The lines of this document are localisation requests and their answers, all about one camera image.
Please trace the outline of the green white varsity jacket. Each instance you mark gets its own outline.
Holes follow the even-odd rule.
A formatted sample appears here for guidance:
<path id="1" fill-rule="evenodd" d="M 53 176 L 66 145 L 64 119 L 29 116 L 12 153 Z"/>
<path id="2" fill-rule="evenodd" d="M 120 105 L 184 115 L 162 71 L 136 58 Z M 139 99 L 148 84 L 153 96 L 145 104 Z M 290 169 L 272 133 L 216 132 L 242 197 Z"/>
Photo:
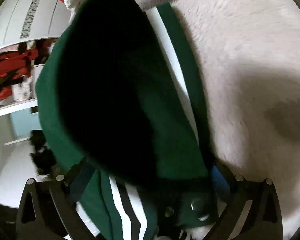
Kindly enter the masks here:
<path id="1" fill-rule="evenodd" d="M 106 239 L 153 239 L 218 217 L 195 133 L 134 0 L 86 0 L 36 82 L 58 165 L 95 167 L 80 204 Z"/>

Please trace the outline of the red clothes on shelf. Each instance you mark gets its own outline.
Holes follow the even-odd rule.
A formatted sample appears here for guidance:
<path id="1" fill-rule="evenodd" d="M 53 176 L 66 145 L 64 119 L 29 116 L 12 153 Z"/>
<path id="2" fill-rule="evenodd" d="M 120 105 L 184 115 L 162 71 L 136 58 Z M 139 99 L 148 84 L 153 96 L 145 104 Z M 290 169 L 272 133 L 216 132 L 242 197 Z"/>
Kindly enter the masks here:
<path id="1" fill-rule="evenodd" d="M 8 51 L 0 54 L 0 100 L 12 96 L 12 86 L 30 77 L 31 61 L 39 56 L 38 50 Z"/>

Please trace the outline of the white shelf unit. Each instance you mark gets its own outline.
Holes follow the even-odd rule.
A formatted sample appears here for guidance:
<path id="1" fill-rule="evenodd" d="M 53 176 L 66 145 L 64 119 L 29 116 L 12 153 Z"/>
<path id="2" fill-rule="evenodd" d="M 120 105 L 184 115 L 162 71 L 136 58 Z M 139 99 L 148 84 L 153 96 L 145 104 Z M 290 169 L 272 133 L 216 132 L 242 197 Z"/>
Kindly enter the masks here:
<path id="1" fill-rule="evenodd" d="M 26 140 L 33 129 L 40 129 L 38 106 L 34 85 L 43 68 L 40 64 L 34 68 L 34 80 L 31 83 L 30 98 L 25 101 L 14 101 L 0 106 L 0 175 L 14 144 Z"/>

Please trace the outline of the folded white garment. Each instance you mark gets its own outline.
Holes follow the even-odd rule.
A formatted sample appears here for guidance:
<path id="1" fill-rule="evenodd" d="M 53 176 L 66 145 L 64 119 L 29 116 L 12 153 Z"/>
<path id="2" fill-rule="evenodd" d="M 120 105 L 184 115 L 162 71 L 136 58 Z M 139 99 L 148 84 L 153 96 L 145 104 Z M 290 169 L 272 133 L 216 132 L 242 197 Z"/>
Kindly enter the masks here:
<path id="1" fill-rule="evenodd" d="M 85 0 L 65 0 L 77 12 Z M 175 0 L 204 94 L 195 121 L 170 71 L 206 169 L 212 154 L 231 170 L 274 180 L 283 238 L 300 226 L 300 11 L 293 0 Z"/>

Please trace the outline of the white wardrobe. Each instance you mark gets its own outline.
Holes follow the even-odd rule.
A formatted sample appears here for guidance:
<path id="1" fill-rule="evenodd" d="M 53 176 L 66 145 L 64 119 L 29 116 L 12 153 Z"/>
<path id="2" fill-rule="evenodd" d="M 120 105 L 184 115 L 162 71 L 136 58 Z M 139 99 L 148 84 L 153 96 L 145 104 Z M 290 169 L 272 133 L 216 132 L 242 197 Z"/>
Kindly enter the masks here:
<path id="1" fill-rule="evenodd" d="M 59 0 L 4 0 L 0 6 L 0 49 L 60 37 L 69 20 L 70 11 Z"/>

